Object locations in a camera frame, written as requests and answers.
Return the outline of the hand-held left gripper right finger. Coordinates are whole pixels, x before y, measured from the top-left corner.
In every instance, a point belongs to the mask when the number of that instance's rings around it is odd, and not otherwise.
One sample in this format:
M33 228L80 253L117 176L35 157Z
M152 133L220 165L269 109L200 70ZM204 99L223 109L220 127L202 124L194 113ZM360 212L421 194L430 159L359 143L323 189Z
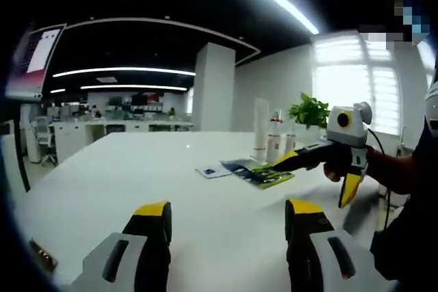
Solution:
M391 291L372 254L322 208L306 200L285 201L286 259L292 291Z

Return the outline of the person's right hand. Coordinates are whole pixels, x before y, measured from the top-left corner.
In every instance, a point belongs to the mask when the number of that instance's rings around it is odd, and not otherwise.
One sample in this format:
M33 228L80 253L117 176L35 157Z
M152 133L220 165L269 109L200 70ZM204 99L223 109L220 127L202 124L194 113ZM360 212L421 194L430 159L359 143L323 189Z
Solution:
M324 164L324 175L332 182L340 182L345 177L346 169L341 165L326 162Z

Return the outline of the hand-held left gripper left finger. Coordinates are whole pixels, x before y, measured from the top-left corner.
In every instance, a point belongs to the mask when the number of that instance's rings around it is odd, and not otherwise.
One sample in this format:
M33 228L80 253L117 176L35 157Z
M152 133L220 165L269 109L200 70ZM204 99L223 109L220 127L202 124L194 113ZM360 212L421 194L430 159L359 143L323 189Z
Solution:
M71 291L166 291L171 262L172 208L167 200L138 208L82 263Z

